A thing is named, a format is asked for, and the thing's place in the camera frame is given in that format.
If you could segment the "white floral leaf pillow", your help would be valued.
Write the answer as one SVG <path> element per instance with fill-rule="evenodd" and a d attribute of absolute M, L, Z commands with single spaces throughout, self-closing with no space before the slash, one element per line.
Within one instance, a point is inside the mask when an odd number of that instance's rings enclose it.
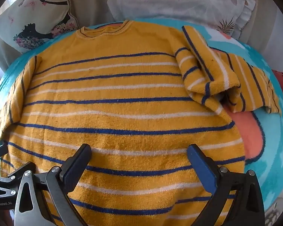
<path fill-rule="evenodd" d="M 168 18 L 211 27 L 238 38 L 256 0 L 107 0 L 114 19 Z"/>

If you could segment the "yellow striped knit sweater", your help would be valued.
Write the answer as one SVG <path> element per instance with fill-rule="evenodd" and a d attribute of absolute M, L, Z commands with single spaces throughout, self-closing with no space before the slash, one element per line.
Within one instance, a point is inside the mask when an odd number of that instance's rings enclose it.
<path fill-rule="evenodd" d="M 0 103 L 5 176 L 25 162 L 92 157 L 70 199 L 88 225 L 191 225 L 208 201 L 190 144 L 244 171 L 234 114 L 279 116 L 266 72 L 208 45 L 194 27 L 125 21 L 83 27 L 31 57 Z"/>

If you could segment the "teal cartoon fleece blanket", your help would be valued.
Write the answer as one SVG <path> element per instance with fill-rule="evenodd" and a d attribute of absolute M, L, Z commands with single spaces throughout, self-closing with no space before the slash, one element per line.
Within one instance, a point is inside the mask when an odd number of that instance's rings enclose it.
<path fill-rule="evenodd" d="M 263 138 L 263 151 L 258 160 L 246 165 L 246 170 L 253 169 L 258 176 L 259 184 L 262 191 L 264 208 L 267 210 L 269 206 L 275 202 L 277 197 L 283 190 L 283 92 L 275 75 L 272 73 L 268 64 L 265 62 L 261 54 L 259 54 L 251 46 L 240 42 L 232 37 L 226 39 L 221 32 L 209 27 L 192 24 L 176 19 L 136 19 L 135 21 L 148 22 L 152 24 L 160 24 L 163 26 L 181 29 L 182 26 L 192 26 L 196 28 L 207 41 L 208 45 L 213 48 L 234 53 L 243 57 L 252 66 L 257 66 L 265 71 L 275 88 L 275 92 L 280 99 L 280 107 L 282 116 L 278 114 L 267 114 L 264 110 L 254 111 L 254 117 L 261 129 Z M 73 32 L 69 32 L 44 43 L 40 47 L 28 51 L 19 56 L 8 68 L 0 80 L 0 107 L 6 100 L 7 94 L 13 82 L 24 69 L 27 61 L 36 54 L 39 54 L 54 43 L 70 36 Z"/>

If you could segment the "cream lady print pillow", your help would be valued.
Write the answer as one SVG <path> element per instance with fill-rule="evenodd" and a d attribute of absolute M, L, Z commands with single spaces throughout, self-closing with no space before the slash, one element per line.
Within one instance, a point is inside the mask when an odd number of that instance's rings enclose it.
<path fill-rule="evenodd" d="M 78 29 L 70 0 L 16 0 L 0 15 L 0 38 L 20 53 Z"/>

